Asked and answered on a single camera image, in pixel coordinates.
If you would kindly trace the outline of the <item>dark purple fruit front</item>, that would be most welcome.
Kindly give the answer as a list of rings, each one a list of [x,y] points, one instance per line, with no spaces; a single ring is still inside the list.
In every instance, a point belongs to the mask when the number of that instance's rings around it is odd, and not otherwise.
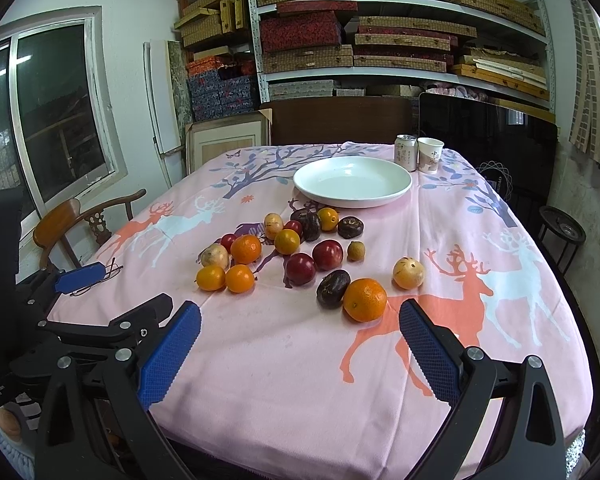
[[[324,308],[339,308],[351,283],[350,274],[342,269],[327,274],[317,286],[316,299]]]

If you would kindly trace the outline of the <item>tan passion fruit back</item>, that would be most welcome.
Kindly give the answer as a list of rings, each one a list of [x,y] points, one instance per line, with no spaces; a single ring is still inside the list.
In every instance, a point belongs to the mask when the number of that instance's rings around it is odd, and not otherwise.
[[[264,218],[264,234],[268,240],[275,240],[277,234],[284,228],[282,217],[275,212],[270,212]]]

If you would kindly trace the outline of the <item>aluminium sliding window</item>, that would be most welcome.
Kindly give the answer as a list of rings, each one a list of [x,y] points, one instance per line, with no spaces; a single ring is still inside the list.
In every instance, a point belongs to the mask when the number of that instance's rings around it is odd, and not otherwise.
[[[114,125],[98,6],[0,26],[0,190],[23,194],[36,223],[128,170]]]

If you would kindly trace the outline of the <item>small orange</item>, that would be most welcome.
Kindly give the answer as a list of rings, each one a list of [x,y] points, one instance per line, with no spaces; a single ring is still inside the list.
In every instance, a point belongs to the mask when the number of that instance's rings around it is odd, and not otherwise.
[[[233,294],[249,292],[254,286],[254,275],[249,266],[235,264],[225,273],[226,288]]]
[[[320,220],[323,232],[332,232],[337,229],[339,223],[339,214],[334,208],[323,207],[317,211],[318,220]]]
[[[203,266],[196,275],[196,284],[204,292],[216,292],[225,287],[225,271],[222,266]]]

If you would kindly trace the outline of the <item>tan passion fruit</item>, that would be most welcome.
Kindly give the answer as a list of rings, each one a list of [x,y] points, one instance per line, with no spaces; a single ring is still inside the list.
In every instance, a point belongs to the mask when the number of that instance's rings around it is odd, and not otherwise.
[[[199,262],[202,266],[219,266],[227,270],[230,266],[230,254],[220,243],[214,243],[204,248],[199,255]]]
[[[264,234],[268,240],[275,240],[277,234],[284,228],[282,217],[275,212],[270,212],[264,218]]]

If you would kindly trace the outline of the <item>red plum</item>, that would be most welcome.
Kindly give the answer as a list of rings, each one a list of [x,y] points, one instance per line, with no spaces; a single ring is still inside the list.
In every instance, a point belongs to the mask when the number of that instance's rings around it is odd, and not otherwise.
[[[336,240],[323,240],[314,246],[312,258],[321,271],[336,270],[341,266],[343,249]]]
[[[286,280],[292,286],[303,286],[312,282],[316,274],[316,265],[311,256],[304,252],[291,255],[285,266]]]

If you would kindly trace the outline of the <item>dark brown wooden board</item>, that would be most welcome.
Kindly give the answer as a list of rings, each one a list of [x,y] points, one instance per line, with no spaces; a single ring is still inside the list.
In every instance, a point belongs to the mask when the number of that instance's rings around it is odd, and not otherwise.
[[[260,111],[272,120],[271,143],[391,144],[402,133],[415,134],[415,100],[390,96],[329,96],[265,103]]]

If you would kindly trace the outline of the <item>red plum front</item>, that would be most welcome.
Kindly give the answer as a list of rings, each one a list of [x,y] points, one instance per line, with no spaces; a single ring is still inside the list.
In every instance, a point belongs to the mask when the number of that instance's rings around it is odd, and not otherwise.
[[[316,265],[311,256],[304,252],[291,255],[285,266],[286,280],[292,286],[303,286],[312,282],[316,274]]]

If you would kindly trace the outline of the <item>small red cherry tomato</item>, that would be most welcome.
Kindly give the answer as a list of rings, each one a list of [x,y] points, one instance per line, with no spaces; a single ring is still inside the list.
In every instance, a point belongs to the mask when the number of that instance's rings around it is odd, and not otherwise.
[[[299,236],[302,236],[302,224],[298,220],[289,220],[284,224],[285,230],[291,230],[296,232]]]

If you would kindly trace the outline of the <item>framed picture in cardboard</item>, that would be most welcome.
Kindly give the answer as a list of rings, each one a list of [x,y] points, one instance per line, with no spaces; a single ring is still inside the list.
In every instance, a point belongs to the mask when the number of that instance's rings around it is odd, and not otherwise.
[[[272,125],[270,108],[188,125],[185,129],[186,174],[192,174],[223,153],[270,144]]]

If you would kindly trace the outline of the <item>white leaning panel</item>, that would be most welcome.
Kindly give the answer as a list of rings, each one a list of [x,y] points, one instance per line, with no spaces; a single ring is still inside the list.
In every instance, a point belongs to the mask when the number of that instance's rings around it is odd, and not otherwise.
[[[143,43],[146,96],[158,154],[170,156],[183,149],[172,84],[171,63],[166,40]]]

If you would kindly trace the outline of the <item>orange tangerine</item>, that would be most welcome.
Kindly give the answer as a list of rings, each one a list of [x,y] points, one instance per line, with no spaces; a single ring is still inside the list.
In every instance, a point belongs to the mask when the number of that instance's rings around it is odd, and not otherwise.
[[[262,252],[262,243],[260,238],[246,234],[237,237],[232,246],[230,246],[230,254],[236,264],[254,263],[260,258]]]

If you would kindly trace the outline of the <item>black round stool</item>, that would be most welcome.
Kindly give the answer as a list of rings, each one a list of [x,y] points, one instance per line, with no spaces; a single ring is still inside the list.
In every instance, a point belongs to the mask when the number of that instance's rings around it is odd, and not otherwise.
[[[586,242],[585,229],[582,228],[570,214],[554,206],[545,205],[539,210],[541,229],[539,232],[540,251],[550,263],[555,273],[564,278],[573,263],[574,257]],[[555,259],[550,253],[550,248],[545,244],[546,234],[552,235],[562,242],[562,252]]]

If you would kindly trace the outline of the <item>large orange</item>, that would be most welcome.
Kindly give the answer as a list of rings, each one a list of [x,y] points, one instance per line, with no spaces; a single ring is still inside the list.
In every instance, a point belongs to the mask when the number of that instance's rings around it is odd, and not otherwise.
[[[342,307],[353,321],[368,323],[384,315],[387,293],[378,281],[358,278],[350,283],[342,298]]]

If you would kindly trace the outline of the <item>red plum back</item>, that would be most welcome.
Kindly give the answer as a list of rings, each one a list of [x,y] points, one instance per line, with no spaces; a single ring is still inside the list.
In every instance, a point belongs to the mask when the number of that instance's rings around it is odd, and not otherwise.
[[[336,240],[323,240],[314,246],[312,258],[321,271],[336,270],[341,266],[343,249]]]

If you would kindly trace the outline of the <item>white paper cup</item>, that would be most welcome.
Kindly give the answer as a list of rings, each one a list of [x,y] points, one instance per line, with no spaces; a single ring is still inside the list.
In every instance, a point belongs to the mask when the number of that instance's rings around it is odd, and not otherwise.
[[[424,174],[438,171],[444,143],[438,139],[420,136],[417,139],[418,170]]]

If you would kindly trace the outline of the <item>pink drink can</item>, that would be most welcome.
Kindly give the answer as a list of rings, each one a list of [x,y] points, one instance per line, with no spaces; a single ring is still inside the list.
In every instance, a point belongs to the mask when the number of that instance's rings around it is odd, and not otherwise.
[[[394,162],[405,170],[417,170],[417,138],[411,134],[399,134],[394,141]]]

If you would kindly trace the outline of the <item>dark purple fruit back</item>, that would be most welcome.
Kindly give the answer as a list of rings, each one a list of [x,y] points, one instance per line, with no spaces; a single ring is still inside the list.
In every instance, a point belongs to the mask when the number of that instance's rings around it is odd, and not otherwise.
[[[316,212],[309,209],[300,209],[293,212],[290,218],[301,224],[302,237],[307,242],[313,242],[320,237],[322,232],[321,221]]]

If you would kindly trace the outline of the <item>small red fruit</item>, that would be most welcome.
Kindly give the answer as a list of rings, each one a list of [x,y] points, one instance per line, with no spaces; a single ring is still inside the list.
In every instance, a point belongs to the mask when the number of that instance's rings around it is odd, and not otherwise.
[[[227,233],[222,236],[220,244],[226,249],[227,252],[231,252],[235,240],[237,240],[237,235],[233,233]]]

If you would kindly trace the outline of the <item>white round plate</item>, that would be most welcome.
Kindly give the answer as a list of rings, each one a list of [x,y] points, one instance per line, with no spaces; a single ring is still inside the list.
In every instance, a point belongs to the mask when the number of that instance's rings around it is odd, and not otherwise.
[[[316,160],[294,173],[294,186],[314,202],[336,208],[384,206],[406,194],[411,174],[390,160],[343,156]]]

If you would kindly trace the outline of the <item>small tan longan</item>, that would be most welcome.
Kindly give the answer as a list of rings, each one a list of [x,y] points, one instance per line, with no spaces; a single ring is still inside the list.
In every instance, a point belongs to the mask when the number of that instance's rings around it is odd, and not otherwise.
[[[363,242],[354,240],[348,246],[347,258],[351,262],[363,261],[366,254],[366,248]]]

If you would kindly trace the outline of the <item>yellow passion fruit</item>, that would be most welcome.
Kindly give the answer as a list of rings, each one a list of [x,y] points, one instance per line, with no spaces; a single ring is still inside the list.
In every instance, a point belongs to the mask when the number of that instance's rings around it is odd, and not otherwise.
[[[414,258],[400,258],[393,267],[392,280],[396,286],[405,290],[419,288],[425,281],[425,268]]]

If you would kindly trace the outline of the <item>pink deer print tablecloth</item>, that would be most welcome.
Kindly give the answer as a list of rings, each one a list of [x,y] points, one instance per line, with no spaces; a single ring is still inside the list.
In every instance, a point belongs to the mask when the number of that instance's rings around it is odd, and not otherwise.
[[[567,300],[533,238],[461,154],[395,202],[328,209],[296,171],[388,145],[247,148],[210,160],[96,254],[119,273],[55,322],[105,325],[159,294],[201,331],[151,408],[176,442],[268,478],[401,479],[448,412],[399,330],[416,300],[467,347],[547,367],[567,440],[593,387]]]

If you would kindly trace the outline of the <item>black screen panel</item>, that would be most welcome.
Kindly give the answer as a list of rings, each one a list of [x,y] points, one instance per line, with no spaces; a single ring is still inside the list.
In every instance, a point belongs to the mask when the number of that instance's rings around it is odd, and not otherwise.
[[[418,133],[444,143],[442,167],[427,188],[458,186],[473,214],[492,212],[508,228],[538,235],[557,153],[555,124],[505,106],[423,93]]]

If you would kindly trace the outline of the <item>dark brown mangosteen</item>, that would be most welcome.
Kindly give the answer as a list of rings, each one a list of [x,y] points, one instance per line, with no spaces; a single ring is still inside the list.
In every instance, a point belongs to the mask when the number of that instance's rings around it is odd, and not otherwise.
[[[345,240],[361,236],[364,232],[364,222],[353,216],[344,217],[337,224],[337,232]]]

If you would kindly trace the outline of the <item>metal storage shelf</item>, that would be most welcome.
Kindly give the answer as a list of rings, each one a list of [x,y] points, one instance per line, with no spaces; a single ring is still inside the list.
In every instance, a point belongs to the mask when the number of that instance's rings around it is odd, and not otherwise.
[[[544,0],[248,0],[259,96],[300,80],[431,81],[555,108]]]

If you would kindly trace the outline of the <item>yellow orange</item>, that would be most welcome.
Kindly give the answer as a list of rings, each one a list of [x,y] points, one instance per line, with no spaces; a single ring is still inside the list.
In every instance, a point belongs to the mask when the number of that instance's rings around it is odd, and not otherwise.
[[[283,256],[294,254],[300,246],[300,236],[292,229],[282,229],[274,238],[276,252]]]

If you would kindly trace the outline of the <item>stack of blue patterned boxes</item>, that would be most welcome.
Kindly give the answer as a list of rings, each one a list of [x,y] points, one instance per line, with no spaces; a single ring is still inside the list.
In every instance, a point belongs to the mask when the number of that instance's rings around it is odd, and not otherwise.
[[[208,122],[256,108],[257,91],[251,76],[225,77],[220,70],[189,76],[187,88],[195,122]]]

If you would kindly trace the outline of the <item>dark purple fruit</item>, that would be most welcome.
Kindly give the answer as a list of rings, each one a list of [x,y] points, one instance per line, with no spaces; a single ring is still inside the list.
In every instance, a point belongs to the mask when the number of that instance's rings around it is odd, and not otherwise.
[[[327,274],[317,286],[316,299],[324,308],[339,308],[351,283],[350,274],[342,269]]]
[[[300,209],[293,212],[290,218],[301,224],[302,237],[307,242],[313,242],[320,237],[322,232],[321,221],[316,212],[309,209]]]

